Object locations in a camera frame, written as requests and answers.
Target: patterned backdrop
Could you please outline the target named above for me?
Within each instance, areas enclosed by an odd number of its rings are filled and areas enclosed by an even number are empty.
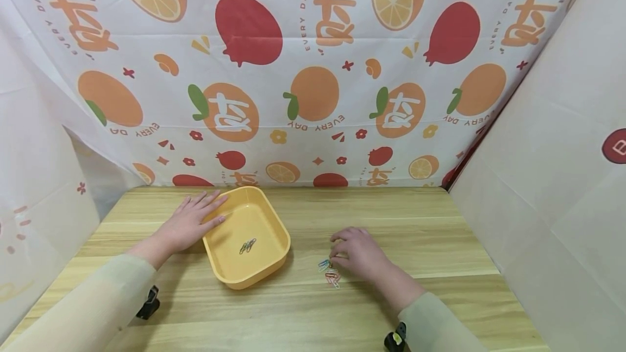
[[[438,186],[574,0],[12,1],[147,184]]]

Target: wooden tabletop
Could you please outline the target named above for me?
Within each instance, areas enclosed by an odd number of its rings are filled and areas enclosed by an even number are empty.
[[[198,188],[141,187],[111,210],[8,341],[113,256],[150,235]],[[398,320],[365,282],[329,286],[317,263],[329,237],[370,230],[397,265],[438,295],[492,351],[549,351],[449,195],[440,188],[264,188],[291,234],[281,270],[232,291],[213,275],[202,243],[159,271],[160,309],[135,319],[114,351],[383,351]]]

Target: forearm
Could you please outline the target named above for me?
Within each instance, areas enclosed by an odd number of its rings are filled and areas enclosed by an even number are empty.
[[[137,314],[156,273],[134,256],[113,258],[9,345],[18,351],[100,351]]]
[[[168,244],[167,239],[158,236],[157,233],[132,246],[126,253],[144,259],[156,270],[159,270],[175,251]]]
[[[420,352],[486,352],[468,328],[443,302],[425,293],[399,315],[406,325],[406,343]]]
[[[374,286],[384,296],[395,314],[399,314],[427,291],[411,275],[391,262],[380,272]]]

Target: green leaf print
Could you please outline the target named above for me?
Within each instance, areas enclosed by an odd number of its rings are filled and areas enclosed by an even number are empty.
[[[102,122],[102,125],[107,126],[107,117],[104,116],[104,112],[100,110],[98,105],[96,105],[96,102],[91,101],[91,100],[85,100],[85,101],[87,102],[87,105],[89,106],[91,111],[96,115],[96,117],[98,117],[98,120]]]
[[[378,90],[376,95],[376,113],[370,113],[370,118],[376,118],[382,115],[387,109],[387,103],[390,100],[390,92],[386,87]]]
[[[295,120],[298,118],[298,113],[300,112],[300,104],[298,102],[298,97],[294,96],[292,93],[283,93],[283,98],[289,99],[289,106],[287,106],[287,117],[290,120]]]
[[[202,94],[199,87],[195,84],[190,84],[187,88],[187,92],[189,93],[189,99],[192,100],[193,105],[196,106],[199,112],[199,115],[193,115],[193,119],[199,121],[195,116],[202,116],[201,119],[209,117],[209,103],[206,101],[206,97]]]
[[[454,98],[452,98],[452,101],[448,105],[448,110],[446,110],[446,113],[448,114],[452,114],[452,112],[454,112],[454,109],[456,109],[456,107],[459,105],[463,92],[461,89],[454,89],[452,94],[454,94]]]

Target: red pomegranate print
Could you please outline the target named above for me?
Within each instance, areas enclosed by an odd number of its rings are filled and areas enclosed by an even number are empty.
[[[172,178],[174,186],[213,186],[207,180],[189,174],[178,174]]]
[[[382,166],[390,161],[393,150],[391,147],[380,147],[372,150],[368,155],[370,155],[370,164],[372,166]]]
[[[256,0],[220,0],[215,8],[223,52],[239,67],[243,62],[267,65],[283,51],[283,32],[273,15]]]
[[[348,186],[348,180],[340,174],[325,173],[320,174],[313,179],[313,186]]]
[[[618,129],[606,138],[602,154],[609,162],[626,164],[626,128]]]
[[[474,7],[456,2],[441,13],[431,33],[430,46],[424,53],[427,63],[458,63],[476,46],[480,35],[480,18]]]
[[[220,164],[228,170],[239,170],[246,165],[246,157],[239,151],[217,153],[215,158],[218,158],[220,160]]]

